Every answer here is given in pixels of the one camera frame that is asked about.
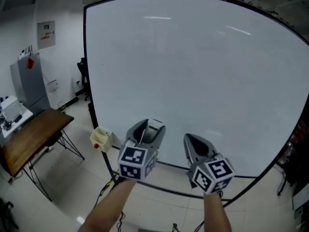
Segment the gray refrigerator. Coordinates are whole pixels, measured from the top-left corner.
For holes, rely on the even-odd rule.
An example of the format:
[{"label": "gray refrigerator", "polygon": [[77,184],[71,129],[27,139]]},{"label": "gray refrigerator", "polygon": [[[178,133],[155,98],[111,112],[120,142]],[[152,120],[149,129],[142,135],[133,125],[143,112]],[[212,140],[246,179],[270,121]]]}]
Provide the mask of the gray refrigerator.
[{"label": "gray refrigerator", "polygon": [[35,115],[49,108],[40,54],[26,56],[10,67],[17,99]]}]

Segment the office chair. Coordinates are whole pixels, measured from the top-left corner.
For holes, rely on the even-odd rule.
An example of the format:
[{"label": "office chair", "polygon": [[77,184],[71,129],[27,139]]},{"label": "office chair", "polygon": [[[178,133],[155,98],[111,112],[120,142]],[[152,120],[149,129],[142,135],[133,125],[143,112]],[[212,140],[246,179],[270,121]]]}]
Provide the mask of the office chair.
[{"label": "office chair", "polygon": [[81,61],[79,63],[77,63],[77,67],[82,74],[82,84],[83,84],[84,89],[85,89],[85,95],[86,95],[85,101],[86,101],[87,98],[89,98],[90,85],[89,85],[88,80],[86,82],[87,70],[86,70],[86,63],[84,62],[84,59],[85,58],[81,58]]},{"label": "office chair", "polygon": [[12,208],[14,207],[11,202],[4,203],[3,200],[0,198],[0,219],[5,232],[11,231],[11,229],[7,228],[7,225],[13,225],[13,227],[18,230],[18,226],[13,221],[10,214],[9,206]]}]

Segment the wall sign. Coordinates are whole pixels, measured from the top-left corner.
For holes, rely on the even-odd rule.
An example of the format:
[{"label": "wall sign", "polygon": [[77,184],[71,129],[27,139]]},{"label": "wall sign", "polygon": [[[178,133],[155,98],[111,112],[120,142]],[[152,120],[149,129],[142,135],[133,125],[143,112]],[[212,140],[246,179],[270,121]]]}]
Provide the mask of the wall sign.
[{"label": "wall sign", "polygon": [[38,49],[56,45],[55,22],[38,23]]}]

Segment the electrical outlet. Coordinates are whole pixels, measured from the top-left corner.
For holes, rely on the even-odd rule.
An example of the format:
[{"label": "electrical outlet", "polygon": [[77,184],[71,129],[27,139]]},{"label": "electrical outlet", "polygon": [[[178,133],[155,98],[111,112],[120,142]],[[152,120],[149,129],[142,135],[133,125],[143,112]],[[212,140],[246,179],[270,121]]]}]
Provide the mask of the electrical outlet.
[{"label": "electrical outlet", "polygon": [[57,83],[57,80],[54,80],[50,83],[47,84],[47,89],[49,92],[52,92],[56,89],[58,89],[58,83]]}]

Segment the red sticker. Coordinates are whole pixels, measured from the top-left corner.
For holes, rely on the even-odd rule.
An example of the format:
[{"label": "red sticker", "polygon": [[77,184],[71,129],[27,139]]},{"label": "red sticker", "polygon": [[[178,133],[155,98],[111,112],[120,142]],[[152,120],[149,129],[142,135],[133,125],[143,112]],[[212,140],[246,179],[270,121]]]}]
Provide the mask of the red sticker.
[{"label": "red sticker", "polygon": [[32,69],[33,64],[34,64],[34,61],[33,61],[31,58],[28,58],[27,68],[28,68],[29,70]]}]

